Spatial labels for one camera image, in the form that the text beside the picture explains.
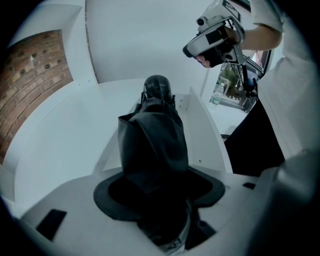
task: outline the plastic bottle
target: plastic bottle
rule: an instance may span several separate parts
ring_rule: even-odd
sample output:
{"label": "plastic bottle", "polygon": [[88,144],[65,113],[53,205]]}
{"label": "plastic bottle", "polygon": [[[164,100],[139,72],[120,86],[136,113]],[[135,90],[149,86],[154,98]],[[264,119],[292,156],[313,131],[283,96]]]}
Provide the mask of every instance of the plastic bottle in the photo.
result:
{"label": "plastic bottle", "polygon": [[225,84],[222,82],[213,92],[213,95],[208,104],[209,112],[215,111],[216,106],[219,105],[222,95],[224,94]]}

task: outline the brick wall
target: brick wall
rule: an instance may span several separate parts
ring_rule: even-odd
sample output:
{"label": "brick wall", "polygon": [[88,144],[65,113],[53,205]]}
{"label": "brick wall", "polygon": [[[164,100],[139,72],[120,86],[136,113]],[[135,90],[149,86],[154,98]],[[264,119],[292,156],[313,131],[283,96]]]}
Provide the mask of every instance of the brick wall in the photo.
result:
{"label": "brick wall", "polygon": [[7,50],[0,71],[0,163],[26,118],[73,81],[61,31],[26,38]]}

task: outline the person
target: person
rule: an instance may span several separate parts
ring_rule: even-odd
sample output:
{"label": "person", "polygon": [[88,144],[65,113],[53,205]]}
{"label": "person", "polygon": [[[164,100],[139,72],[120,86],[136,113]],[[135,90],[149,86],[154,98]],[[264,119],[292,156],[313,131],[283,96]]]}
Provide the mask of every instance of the person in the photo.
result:
{"label": "person", "polygon": [[[271,0],[251,0],[250,6],[257,27],[245,31],[242,49],[271,50],[283,39],[283,57],[258,81],[258,101],[225,147],[234,173],[259,176],[319,148],[319,80],[309,48],[290,17]],[[234,30],[226,32],[239,41]],[[203,56],[197,60],[210,67]]]}

